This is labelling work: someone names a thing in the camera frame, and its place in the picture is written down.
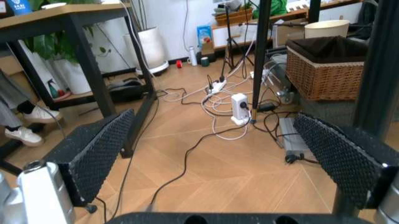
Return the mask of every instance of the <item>brown fabric liner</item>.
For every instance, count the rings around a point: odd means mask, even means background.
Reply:
[[[364,62],[368,46],[341,36],[288,40],[287,46],[314,63]]]

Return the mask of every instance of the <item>white sneaker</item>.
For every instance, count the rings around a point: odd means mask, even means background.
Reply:
[[[18,128],[18,130],[13,132],[6,129],[6,137],[20,140],[25,145],[31,147],[41,146],[44,143],[44,140],[39,135],[33,133],[32,130],[22,126]]]
[[[51,113],[57,120],[60,120],[62,118],[60,112],[58,112],[58,111],[52,111],[49,109],[46,109],[46,111]],[[30,114],[24,113],[23,117],[26,120],[36,122],[36,123],[42,123],[42,124],[54,123],[55,120],[46,111],[38,106],[35,106],[32,110],[32,113],[30,113]]]

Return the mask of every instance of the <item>green cup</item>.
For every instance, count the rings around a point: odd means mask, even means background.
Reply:
[[[208,67],[209,66],[209,58],[208,57],[202,57],[201,58],[201,65],[202,65],[202,67]]]

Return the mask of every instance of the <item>person's leg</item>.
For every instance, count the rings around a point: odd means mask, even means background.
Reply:
[[[43,144],[43,139],[22,126],[22,122],[9,109],[8,105],[0,98],[0,125],[6,128],[5,135],[11,139],[22,141],[27,146],[40,146]]]
[[[31,114],[34,108],[35,108],[35,105],[33,105],[29,100],[27,100],[17,106],[17,110],[19,112],[25,113],[25,114]]]
[[[10,109],[16,108],[25,119],[36,123],[54,123],[54,118],[61,119],[61,114],[58,111],[49,109],[44,111],[42,108],[33,105],[28,97],[29,95],[20,86],[0,70],[0,98]]]

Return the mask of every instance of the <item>wheel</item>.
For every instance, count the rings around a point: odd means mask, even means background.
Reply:
[[[97,205],[94,204],[88,204],[86,205],[85,209],[90,213],[93,214],[97,211]]]
[[[281,102],[283,104],[291,104],[294,100],[294,93],[293,92],[289,92],[287,94],[285,94],[282,98],[281,98]]]

